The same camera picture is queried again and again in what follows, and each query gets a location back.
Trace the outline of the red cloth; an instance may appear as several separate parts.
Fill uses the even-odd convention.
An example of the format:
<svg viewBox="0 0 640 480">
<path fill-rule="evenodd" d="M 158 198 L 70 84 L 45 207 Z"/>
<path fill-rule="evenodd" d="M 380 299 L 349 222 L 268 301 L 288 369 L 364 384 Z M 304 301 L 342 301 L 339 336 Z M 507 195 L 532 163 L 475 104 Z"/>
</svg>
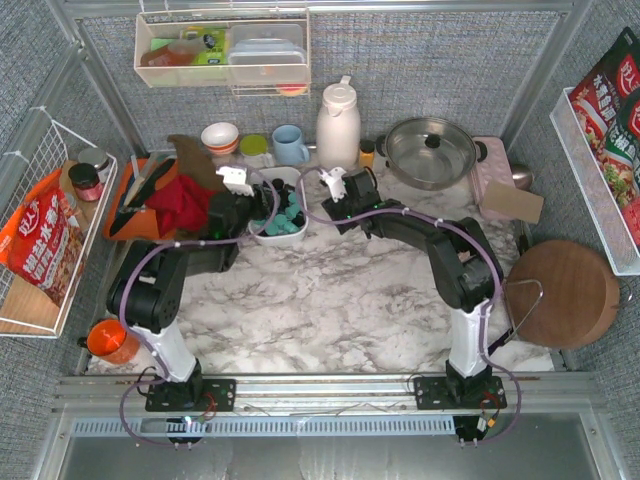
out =
<svg viewBox="0 0 640 480">
<path fill-rule="evenodd" d="M 145 206 L 155 212 L 161 237 L 174 230 L 197 233 L 207 223 L 209 200 L 214 194 L 191 177 L 179 174 L 153 193 Z"/>
</svg>

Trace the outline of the white storage basket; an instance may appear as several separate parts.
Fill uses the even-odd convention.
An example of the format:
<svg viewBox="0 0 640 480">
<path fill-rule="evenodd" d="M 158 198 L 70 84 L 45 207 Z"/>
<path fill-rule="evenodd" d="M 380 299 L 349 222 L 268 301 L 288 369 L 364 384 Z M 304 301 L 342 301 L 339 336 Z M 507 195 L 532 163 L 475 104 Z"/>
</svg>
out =
<svg viewBox="0 0 640 480">
<path fill-rule="evenodd" d="M 298 227 L 299 231 L 294 234 L 288 234 L 286 231 L 281 229 L 281 234 L 278 236 L 266 236 L 264 234 L 264 230 L 255 237 L 255 240 L 264 246 L 270 247 L 289 247 L 303 240 L 306 230 L 309 226 L 310 221 L 307 219 L 304 209 L 307 207 L 306 202 L 306 193 L 304 183 L 300 183 L 299 191 L 301 195 L 301 199 L 298 202 L 301 206 L 301 211 L 295 212 L 291 210 L 287 210 L 288 206 L 288 195 L 290 193 L 294 193 L 296 195 L 297 182 L 299 177 L 301 176 L 300 172 L 293 167 L 272 167 L 272 168 L 264 168 L 260 170 L 261 175 L 256 175 L 253 173 L 250 177 L 251 182 L 253 184 L 262 184 L 266 180 L 269 180 L 271 183 L 274 179 L 280 178 L 285 182 L 285 186 L 281 190 L 276 190 L 280 195 L 280 204 L 278 207 L 277 214 L 285 214 L 289 219 L 293 220 L 299 212 L 302 212 L 305 216 L 305 225 L 303 227 Z"/>
</svg>

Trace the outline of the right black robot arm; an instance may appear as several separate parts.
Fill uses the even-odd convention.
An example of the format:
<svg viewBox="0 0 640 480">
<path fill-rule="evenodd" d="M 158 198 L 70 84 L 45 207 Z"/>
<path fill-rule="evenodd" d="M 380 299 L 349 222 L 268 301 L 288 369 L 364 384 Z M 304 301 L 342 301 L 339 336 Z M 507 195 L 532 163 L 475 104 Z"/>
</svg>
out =
<svg viewBox="0 0 640 480">
<path fill-rule="evenodd" d="M 381 198 L 368 169 L 322 170 L 330 198 L 322 203 L 342 233 L 360 227 L 365 235 L 397 240 L 428 256 L 436 290 L 451 309 L 452 346 L 448 365 L 464 379 L 489 366 L 487 323 L 500 294 L 503 273 L 479 223 L 448 221 Z"/>
</svg>

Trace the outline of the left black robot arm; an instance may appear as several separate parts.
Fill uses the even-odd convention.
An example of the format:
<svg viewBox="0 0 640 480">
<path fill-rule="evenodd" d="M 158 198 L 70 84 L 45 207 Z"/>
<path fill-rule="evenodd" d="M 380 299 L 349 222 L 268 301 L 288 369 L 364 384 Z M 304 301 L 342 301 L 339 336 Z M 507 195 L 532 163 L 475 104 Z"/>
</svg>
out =
<svg viewBox="0 0 640 480">
<path fill-rule="evenodd" d="M 131 245 L 110 287 L 107 309 L 152 354 L 160 378 L 188 382 L 198 365 L 176 321 L 185 279 L 228 271 L 240 242 L 248 237 L 249 224 L 273 220 L 279 203 L 278 190 L 269 180 L 251 185 L 247 195 L 216 193 L 199 239 L 163 244 L 138 240 Z"/>
</svg>

